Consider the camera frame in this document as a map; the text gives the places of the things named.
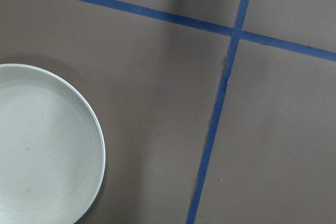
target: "blue stripe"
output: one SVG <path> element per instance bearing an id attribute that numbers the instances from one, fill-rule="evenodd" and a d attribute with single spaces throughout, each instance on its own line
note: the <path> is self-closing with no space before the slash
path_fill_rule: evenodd
<path id="1" fill-rule="evenodd" d="M 285 49 L 285 50 L 289 50 L 293 52 L 299 52 L 305 55 L 311 55 L 311 56 L 318 57 L 318 58 L 325 59 L 325 60 L 336 61 L 335 52 L 313 48 L 313 47 L 297 44 L 294 42 L 289 42 L 289 41 L 285 41 L 281 39 L 267 37 L 264 35 L 254 34 L 248 31 L 242 31 L 240 38 L 243 40 L 265 44 L 268 46 L 273 46 L 273 47 L 277 47 L 277 48 L 281 48 L 281 49 Z"/>
<path id="2" fill-rule="evenodd" d="M 141 16 L 155 18 L 162 21 L 167 21 L 170 23 L 175 23 L 179 25 L 184 25 L 188 27 L 197 28 L 200 30 L 210 31 L 216 34 L 222 34 L 231 36 L 232 28 L 213 24 L 210 22 L 205 22 L 198 19 L 188 18 L 180 15 L 175 15 L 171 13 L 162 12 L 159 10 L 154 10 L 139 5 L 133 5 L 116 0 L 78 0 L 90 4 L 100 5 L 112 9 L 122 10 L 124 12 L 138 14 Z"/>
<path id="3" fill-rule="evenodd" d="M 206 177 L 206 172 L 209 166 L 209 161 L 211 157 L 211 152 L 214 146 L 214 141 L 216 137 L 216 132 L 218 128 L 220 114 L 222 112 L 222 107 L 225 100 L 226 90 L 229 82 L 229 78 L 231 75 L 234 59 L 236 56 L 240 33 L 242 32 L 247 7 L 249 0 L 240 0 L 238 13 L 235 21 L 235 27 L 232 32 L 232 37 L 230 41 L 230 45 L 227 52 L 227 61 L 226 61 L 226 69 L 224 70 L 221 81 L 219 83 L 219 88 L 217 92 L 217 98 L 214 106 L 214 110 L 211 117 L 211 124 L 209 126 L 207 139 L 205 142 L 205 147 L 203 149 L 201 163 L 199 165 L 198 173 L 197 173 L 197 184 L 194 191 L 194 196 L 191 200 L 189 212 L 186 220 L 186 224 L 194 224 L 197 214 L 198 205 L 200 203 L 201 194 L 204 186 L 204 181 Z"/>

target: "plate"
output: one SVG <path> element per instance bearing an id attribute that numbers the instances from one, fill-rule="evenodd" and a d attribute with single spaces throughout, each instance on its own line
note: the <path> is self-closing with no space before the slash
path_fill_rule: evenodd
<path id="1" fill-rule="evenodd" d="M 41 68 L 0 65 L 0 223 L 75 223 L 104 168 L 99 122 L 73 86 Z"/>

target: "round white dish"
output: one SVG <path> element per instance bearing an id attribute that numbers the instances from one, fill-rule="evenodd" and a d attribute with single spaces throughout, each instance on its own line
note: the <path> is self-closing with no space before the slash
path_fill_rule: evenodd
<path id="1" fill-rule="evenodd" d="M 41 68 L 0 65 L 0 223 L 75 223 L 104 169 L 99 122 L 76 89 Z"/>

